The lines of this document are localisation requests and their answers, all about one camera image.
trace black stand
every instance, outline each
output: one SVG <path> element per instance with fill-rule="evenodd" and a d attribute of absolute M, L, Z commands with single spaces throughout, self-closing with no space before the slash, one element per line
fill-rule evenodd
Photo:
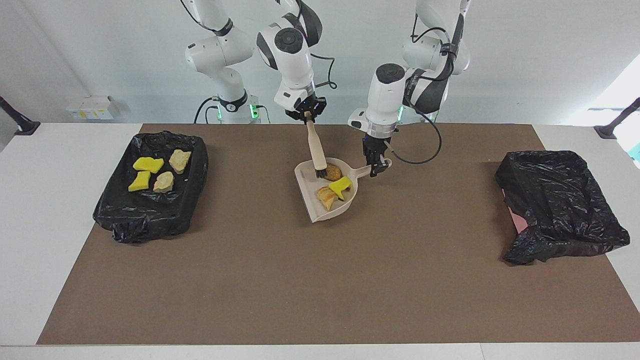
<path fill-rule="evenodd" d="M 593 128 L 596 129 L 596 133 L 598 133 L 598 135 L 603 139 L 616 139 L 616 135 L 613 135 L 613 129 L 622 124 L 622 122 L 634 111 L 638 110 L 638 108 L 640 108 L 640 97 L 638 97 L 628 108 L 622 110 L 620 115 L 618 115 L 611 124 L 607 126 L 594 126 Z"/>
<path fill-rule="evenodd" d="M 16 131 L 15 135 L 31 135 L 33 134 L 38 126 L 40 126 L 39 121 L 31 121 L 29 118 L 19 113 L 16 109 L 14 109 L 11 105 L 9 105 L 6 100 L 0 96 L 0 108 L 4 110 L 15 123 L 18 125 L 18 131 Z"/>

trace yellow sponge piece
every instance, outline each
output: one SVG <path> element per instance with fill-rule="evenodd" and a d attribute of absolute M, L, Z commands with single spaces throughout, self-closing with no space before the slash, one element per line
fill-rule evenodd
<path fill-rule="evenodd" d="M 338 195 L 338 198 L 340 198 L 340 200 L 344 200 L 344 195 L 342 194 L 342 192 L 352 186 L 353 184 L 351 183 L 351 180 L 348 177 L 343 176 L 340 180 L 334 181 L 329 184 L 329 189 L 331 189 L 331 191 Z"/>
<path fill-rule="evenodd" d="M 151 171 L 157 174 L 164 165 L 164 159 L 139 158 L 133 163 L 133 168 L 137 171 Z"/>
<path fill-rule="evenodd" d="M 149 188 L 149 179 L 151 178 L 151 172 L 141 171 L 138 172 L 136 179 L 129 185 L 130 192 L 137 192 L 138 190 L 146 190 Z"/>

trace white dustpan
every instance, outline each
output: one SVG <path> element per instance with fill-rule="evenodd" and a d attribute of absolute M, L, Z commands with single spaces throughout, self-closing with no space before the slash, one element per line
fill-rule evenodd
<path fill-rule="evenodd" d="M 389 166 L 391 166 L 391 160 L 386 160 L 388 161 Z M 342 193 L 344 195 L 344 201 L 336 200 L 333 203 L 331 211 L 327 211 L 322 205 L 322 202 L 320 202 L 316 197 L 316 193 L 320 188 L 328 186 L 331 181 L 318 179 L 316 177 L 316 169 L 314 168 L 314 162 L 312 160 L 298 164 L 294 173 L 296 174 L 296 179 L 300 186 L 300 192 L 302 193 L 302 198 L 307 206 L 311 222 L 328 220 L 347 211 L 351 205 L 351 201 L 353 201 L 353 198 L 358 193 L 358 179 L 363 176 L 368 176 L 371 171 L 371 166 L 351 168 L 342 160 L 327 158 L 326 161 L 339 167 L 342 171 L 342 176 L 348 177 L 353 183 L 353 186 L 351 189 Z"/>

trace bread piece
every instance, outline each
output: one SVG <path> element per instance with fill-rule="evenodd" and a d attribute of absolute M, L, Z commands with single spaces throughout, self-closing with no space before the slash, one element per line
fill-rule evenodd
<path fill-rule="evenodd" d="M 149 179 L 151 178 L 151 172 L 141 171 L 138 172 L 136 179 L 129 185 L 130 192 L 137 192 L 138 190 L 146 190 L 149 188 Z"/>
<path fill-rule="evenodd" d="M 336 195 L 333 190 L 329 189 L 327 186 L 320 188 L 316 196 L 318 200 L 322 202 L 322 205 L 327 211 L 331 211 L 333 202 L 338 199 L 338 195 Z"/>
<path fill-rule="evenodd" d="M 157 174 L 164 165 L 164 159 L 139 158 L 133 163 L 133 168 L 137 171 L 151 171 Z"/>
<path fill-rule="evenodd" d="M 187 167 L 187 163 L 189 162 L 190 157 L 191 151 L 182 151 L 180 149 L 175 149 L 173 151 L 173 154 L 171 155 L 171 158 L 169 159 L 169 165 L 171 165 L 176 174 L 180 175 Z"/>
<path fill-rule="evenodd" d="M 173 173 L 170 171 L 158 175 L 154 184 L 154 192 L 166 193 L 173 190 Z"/>
<path fill-rule="evenodd" d="M 334 164 L 326 164 L 326 176 L 325 179 L 329 181 L 338 181 L 342 177 L 342 171 Z"/>

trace white table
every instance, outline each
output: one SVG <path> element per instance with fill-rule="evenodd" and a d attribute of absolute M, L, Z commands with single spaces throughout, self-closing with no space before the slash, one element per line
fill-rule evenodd
<path fill-rule="evenodd" d="M 104 184 L 140 124 L 42 124 L 0 152 L 0 359 L 637 359 L 640 343 L 287 346 L 34 346 L 92 226 Z M 628 247 L 609 253 L 640 304 L 640 170 L 588 127 L 536 126 L 549 150 L 588 163 Z"/>

